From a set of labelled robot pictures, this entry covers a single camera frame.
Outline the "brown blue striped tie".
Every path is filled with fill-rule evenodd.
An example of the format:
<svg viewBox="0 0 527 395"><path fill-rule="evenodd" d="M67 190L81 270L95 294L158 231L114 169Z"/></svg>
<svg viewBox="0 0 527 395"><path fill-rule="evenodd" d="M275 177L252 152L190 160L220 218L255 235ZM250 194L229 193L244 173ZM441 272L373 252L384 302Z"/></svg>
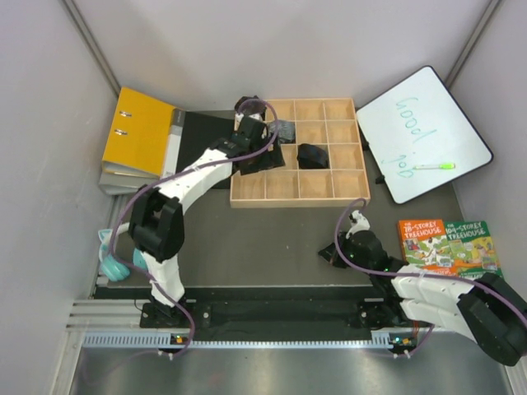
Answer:
<svg viewBox="0 0 527 395"><path fill-rule="evenodd" d="M297 147L297 162L301 170L322 170L329 168L329 154L323 148L307 143Z"/></svg>

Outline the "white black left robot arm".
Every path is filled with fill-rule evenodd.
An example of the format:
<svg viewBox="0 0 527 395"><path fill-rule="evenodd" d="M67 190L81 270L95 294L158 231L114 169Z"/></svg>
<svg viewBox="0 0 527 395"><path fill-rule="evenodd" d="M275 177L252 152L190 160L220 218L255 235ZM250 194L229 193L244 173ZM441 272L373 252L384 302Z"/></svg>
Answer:
<svg viewBox="0 0 527 395"><path fill-rule="evenodd" d="M151 277L158 316L169 326L186 319L181 302L178 253L184 243L184 214L209 189L234 173L258 173L285 165L279 141L283 126L244 116L229 137L211 144L174 179L146 190L133 204L128 233Z"/></svg>

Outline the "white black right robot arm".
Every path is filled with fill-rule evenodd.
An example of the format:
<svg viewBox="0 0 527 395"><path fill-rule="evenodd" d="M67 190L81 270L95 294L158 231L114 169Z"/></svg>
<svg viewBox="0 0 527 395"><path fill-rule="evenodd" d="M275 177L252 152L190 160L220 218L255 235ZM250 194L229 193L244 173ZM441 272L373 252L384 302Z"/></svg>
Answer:
<svg viewBox="0 0 527 395"><path fill-rule="evenodd" d="M389 255L370 230L340 232L318 255L332 266L365 273L393 325L412 320L448 329L505 366L526 355L526 301L494 273L469 280L426 272Z"/></svg>

